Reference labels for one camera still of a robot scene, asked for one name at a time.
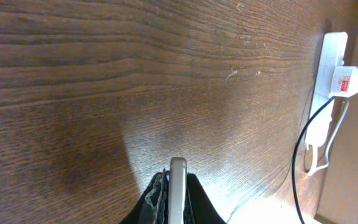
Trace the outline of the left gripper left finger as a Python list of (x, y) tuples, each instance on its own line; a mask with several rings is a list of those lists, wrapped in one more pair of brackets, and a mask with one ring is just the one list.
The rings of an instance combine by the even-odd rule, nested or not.
[(164, 224), (168, 222), (167, 171), (156, 173), (135, 207), (120, 224)]

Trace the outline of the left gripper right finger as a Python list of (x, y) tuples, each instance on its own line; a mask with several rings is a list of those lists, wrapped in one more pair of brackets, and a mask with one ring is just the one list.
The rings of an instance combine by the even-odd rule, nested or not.
[(185, 223), (225, 224), (195, 174), (186, 177)]

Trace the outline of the black Galaxy flip phone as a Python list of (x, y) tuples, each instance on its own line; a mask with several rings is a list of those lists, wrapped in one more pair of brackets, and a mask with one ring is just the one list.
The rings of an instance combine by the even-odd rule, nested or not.
[(168, 224), (184, 224), (183, 214), (186, 200), (187, 162), (183, 157), (173, 157), (170, 161)]

